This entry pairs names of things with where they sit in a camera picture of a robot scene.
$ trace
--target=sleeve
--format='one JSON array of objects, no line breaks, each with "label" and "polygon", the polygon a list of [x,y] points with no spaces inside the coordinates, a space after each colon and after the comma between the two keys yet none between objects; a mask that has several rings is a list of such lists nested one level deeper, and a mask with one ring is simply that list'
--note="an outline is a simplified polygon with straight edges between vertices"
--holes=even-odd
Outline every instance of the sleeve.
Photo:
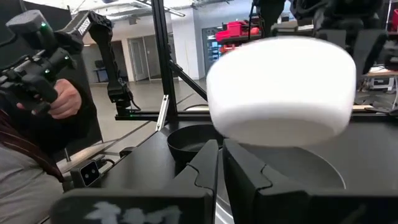
[{"label": "sleeve", "polygon": [[78,113],[66,119],[53,119],[49,114],[30,118],[28,135],[47,154],[63,150],[70,142],[87,136],[96,118],[96,107],[85,90],[73,80],[68,80],[81,96]]}]

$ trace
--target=white bowl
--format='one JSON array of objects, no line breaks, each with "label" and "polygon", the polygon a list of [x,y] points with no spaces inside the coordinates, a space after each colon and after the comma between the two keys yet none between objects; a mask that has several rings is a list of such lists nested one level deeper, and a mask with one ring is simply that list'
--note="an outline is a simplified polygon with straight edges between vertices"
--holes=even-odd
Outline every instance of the white bowl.
[{"label": "white bowl", "polygon": [[351,56],[329,42],[278,37],[222,56],[207,76],[211,120],[259,146],[305,146],[347,127],[356,88]]}]

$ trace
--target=door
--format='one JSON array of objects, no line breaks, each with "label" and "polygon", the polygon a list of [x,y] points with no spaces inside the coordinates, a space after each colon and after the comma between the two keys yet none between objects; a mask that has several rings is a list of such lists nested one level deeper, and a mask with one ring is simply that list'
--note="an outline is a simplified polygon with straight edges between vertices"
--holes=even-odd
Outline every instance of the door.
[{"label": "door", "polygon": [[136,81],[145,80],[149,78],[148,64],[146,60],[146,53],[144,50],[144,41],[142,37],[130,39],[130,56],[134,70],[134,78]]},{"label": "door", "polygon": [[144,37],[144,43],[147,51],[149,78],[151,80],[162,78],[155,35]]}]

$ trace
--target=person's arm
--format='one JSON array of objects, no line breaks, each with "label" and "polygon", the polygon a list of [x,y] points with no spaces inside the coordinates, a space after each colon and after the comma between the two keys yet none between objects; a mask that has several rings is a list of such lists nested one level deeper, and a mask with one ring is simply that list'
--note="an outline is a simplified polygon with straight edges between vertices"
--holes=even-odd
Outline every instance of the person's arm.
[{"label": "person's arm", "polygon": [[25,131],[48,154],[64,149],[73,140],[84,138],[96,118],[95,105],[79,84],[59,80],[55,89],[58,98],[52,103],[49,114],[43,117],[31,115]]}]

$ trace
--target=black pot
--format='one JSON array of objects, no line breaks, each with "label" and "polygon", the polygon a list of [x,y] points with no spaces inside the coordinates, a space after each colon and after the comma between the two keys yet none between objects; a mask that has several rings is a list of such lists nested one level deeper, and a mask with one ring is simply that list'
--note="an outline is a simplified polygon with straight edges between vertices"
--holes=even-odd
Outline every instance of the black pot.
[{"label": "black pot", "polygon": [[212,139],[217,140],[219,148],[223,146],[224,137],[214,126],[201,124],[174,131],[168,136],[167,144],[175,162],[186,164],[198,154],[206,142]]}]

